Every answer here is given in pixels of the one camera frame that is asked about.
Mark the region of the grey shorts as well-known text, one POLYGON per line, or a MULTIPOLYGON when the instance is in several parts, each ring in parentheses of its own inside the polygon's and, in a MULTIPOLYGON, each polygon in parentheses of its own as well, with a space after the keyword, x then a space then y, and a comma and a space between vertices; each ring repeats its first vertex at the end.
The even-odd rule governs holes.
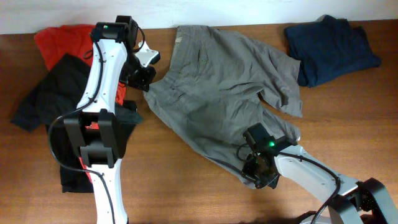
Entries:
POLYGON ((196 153, 239 177, 248 127, 300 139, 298 127, 274 114, 302 115, 299 70, 298 60, 239 32, 179 26, 170 68, 144 98, 196 153))

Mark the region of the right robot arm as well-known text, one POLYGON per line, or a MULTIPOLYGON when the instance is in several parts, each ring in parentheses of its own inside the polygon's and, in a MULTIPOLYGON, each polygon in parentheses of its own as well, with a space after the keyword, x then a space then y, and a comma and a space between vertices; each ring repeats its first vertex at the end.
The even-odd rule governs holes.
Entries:
POLYGON ((397 207, 384 184, 343 175, 311 156, 291 138, 276 139, 257 123, 243 138, 251 153, 243 160, 242 176, 255 188, 276 188, 280 177, 303 187, 322 202, 301 223, 397 223, 397 207))

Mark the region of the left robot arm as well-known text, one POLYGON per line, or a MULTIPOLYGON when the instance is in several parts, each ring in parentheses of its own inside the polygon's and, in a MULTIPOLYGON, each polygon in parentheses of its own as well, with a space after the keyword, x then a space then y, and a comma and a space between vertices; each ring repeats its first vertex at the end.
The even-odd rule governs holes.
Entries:
POLYGON ((128 223, 121 190, 121 162, 127 131, 116 117, 120 83, 148 91, 160 53, 137 42, 142 29, 130 16, 99 22, 91 31, 93 61, 86 88, 76 111, 64 118, 75 155, 89 173, 98 223, 128 223))

